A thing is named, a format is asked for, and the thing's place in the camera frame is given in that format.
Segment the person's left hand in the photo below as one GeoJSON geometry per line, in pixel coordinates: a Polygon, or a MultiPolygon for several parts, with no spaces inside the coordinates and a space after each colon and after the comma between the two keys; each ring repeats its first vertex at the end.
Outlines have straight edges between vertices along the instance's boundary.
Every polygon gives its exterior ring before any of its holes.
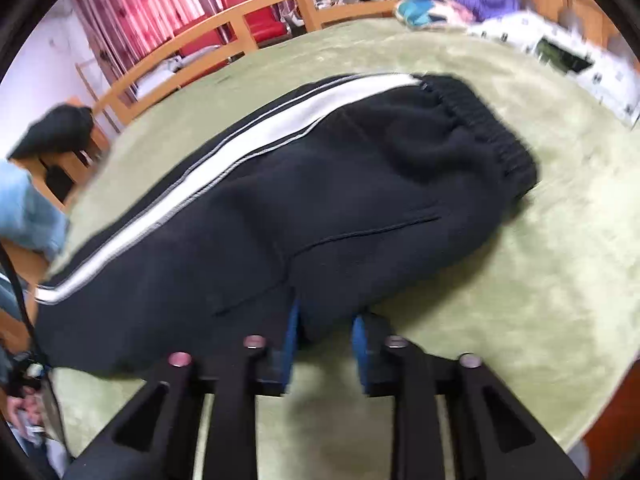
{"type": "Polygon", "coordinates": [[[41,427],[43,424],[38,396],[31,388],[26,388],[22,396],[8,396],[6,408],[9,422],[23,438],[28,437],[27,427],[41,427]]]}

